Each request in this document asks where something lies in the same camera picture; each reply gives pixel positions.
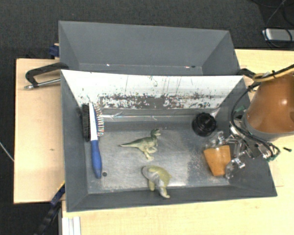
dinosaur figurine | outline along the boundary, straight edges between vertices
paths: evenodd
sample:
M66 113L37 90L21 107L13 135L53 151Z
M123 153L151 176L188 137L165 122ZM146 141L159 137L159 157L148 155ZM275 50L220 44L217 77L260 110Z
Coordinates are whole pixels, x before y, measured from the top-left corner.
M151 137L146 137L142 139L137 139L130 143L124 143L120 144L122 147L136 147L139 148L147 157L149 161L153 160L153 157L150 155L150 153L154 153L157 151L157 148L155 146L158 146L157 142L157 136L160 136L160 130L159 129L153 129L151 131Z
M148 187L151 191L154 191L157 186L161 196L170 198L166 187L172 176L166 170L155 165L147 165L143 167L142 174L148 179Z

dark floor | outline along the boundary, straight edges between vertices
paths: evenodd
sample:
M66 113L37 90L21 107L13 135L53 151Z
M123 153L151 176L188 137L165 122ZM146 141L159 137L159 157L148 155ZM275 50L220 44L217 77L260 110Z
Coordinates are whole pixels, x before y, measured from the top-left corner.
M294 28L294 0L257 1L265 6L249 0L0 0L1 142L13 155L14 58L51 58L58 20L226 29L235 48L266 49L264 27ZM48 208L13 205L13 163L0 147L0 235L33 234ZM47 234L56 230L53 225Z

scrub brush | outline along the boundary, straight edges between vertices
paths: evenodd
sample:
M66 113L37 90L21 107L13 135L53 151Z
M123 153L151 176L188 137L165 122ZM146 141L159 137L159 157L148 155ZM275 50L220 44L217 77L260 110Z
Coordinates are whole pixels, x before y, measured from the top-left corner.
M98 136L101 137L104 132L104 122L99 107L93 106L92 102L82 105L82 124L83 135L86 141L91 142L92 146L92 166L95 177L100 179L102 172L101 155L98 145Z

green toy dinosaur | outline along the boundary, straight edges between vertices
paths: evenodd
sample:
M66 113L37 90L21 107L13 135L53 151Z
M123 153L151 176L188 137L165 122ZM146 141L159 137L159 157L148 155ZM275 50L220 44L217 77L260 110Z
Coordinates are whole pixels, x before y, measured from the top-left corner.
M143 167L142 174L148 179L148 187L151 191L154 191L156 186L161 196L170 198L166 187L172 176L166 170L159 166L147 165Z
M147 157L149 161L153 160L153 157L150 155L150 153L154 153L157 151L157 148L155 146L158 146L157 142L157 136L160 136L160 130L159 129L153 129L151 131L151 137L137 139L130 143L124 143L120 144L122 147L136 147L139 148Z

black lid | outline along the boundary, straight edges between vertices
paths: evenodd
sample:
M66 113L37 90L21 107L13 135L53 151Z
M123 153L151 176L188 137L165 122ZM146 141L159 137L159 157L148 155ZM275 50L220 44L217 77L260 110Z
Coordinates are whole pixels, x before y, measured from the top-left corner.
M200 113L192 122L192 128L196 134L206 137L210 135L217 127L217 122L213 116L208 113Z

